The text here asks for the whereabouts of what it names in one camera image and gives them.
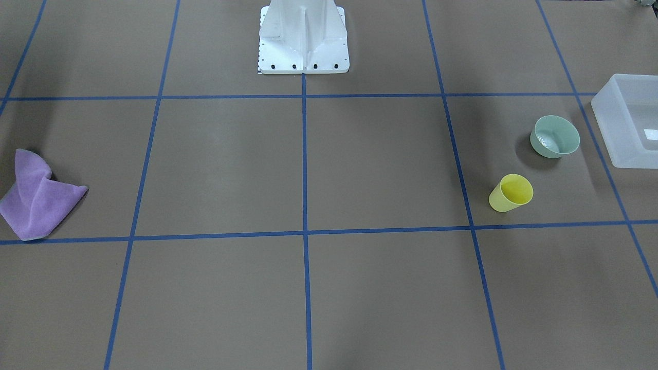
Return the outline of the yellow plastic cup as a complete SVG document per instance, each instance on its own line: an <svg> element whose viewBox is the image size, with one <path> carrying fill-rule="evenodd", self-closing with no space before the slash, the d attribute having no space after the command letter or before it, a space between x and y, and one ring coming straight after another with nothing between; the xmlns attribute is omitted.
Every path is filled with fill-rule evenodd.
<svg viewBox="0 0 658 370"><path fill-rule="evenodd" d="M517 174L503 176L489 195L489 205L496 212L505 213L528 204L534 197L533 185Z"/></svg>

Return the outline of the green bowl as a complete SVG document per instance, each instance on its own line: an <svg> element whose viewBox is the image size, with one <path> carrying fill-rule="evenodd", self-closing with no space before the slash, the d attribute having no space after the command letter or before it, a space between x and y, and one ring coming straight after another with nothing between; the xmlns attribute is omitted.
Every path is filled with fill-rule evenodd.
<svg viewBox="0 0 658 370"><path fill-rule="evenodd" d="M547 115L540 117L529 134L534 151L545 158L557 159L573 154L580 147L580 134L567 119Z"/></svg>

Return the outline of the purple microfiber cloth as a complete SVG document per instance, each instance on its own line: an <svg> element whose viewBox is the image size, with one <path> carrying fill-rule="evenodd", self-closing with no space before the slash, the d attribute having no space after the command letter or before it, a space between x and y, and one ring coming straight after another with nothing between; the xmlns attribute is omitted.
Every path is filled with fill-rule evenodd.
<svg viewBox="0 0 658 370"><path fill-rule="evenodd" d="M15 183L2 198L4 220L20 241L49 236L87 194L87 186L52 179L47 162L35 152L18 149Z"/></svg>

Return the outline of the translucent white plastic box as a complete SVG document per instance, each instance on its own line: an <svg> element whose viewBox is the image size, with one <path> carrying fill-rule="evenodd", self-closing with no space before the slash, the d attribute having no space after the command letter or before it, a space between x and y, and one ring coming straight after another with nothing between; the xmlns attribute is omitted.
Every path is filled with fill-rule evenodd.
<svg viewBox="0 0 658 370"><path fill-rule="evenodd" d="M615 73L591 100L612 164L657 168L657 77Z"/></svg>

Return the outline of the white pedestal base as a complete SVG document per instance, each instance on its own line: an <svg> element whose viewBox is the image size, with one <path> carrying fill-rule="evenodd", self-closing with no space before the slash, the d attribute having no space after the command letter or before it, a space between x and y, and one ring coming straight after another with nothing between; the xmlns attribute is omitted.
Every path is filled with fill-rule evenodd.
<svg viewBox="0 0 658 370"><path fill-rule="evenodd" d="M334 1L272 1L261 8L259 26L259 73L350 70L345 10Z"/></svg>

